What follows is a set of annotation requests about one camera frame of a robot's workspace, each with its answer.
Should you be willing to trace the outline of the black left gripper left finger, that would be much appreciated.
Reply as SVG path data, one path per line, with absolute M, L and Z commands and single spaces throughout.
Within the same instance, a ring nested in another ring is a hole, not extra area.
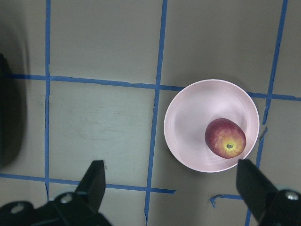
M 103 160 L 92 161 L 75 193 L 92 208 L 98 211 L 105 193 L 105 167 Z

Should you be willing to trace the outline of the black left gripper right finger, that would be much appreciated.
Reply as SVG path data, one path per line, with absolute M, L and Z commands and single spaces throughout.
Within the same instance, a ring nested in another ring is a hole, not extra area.
M 262 218 L 277 194 L 277 188 L 247 159 L 238 161 L 236 188 L 256 220 Z

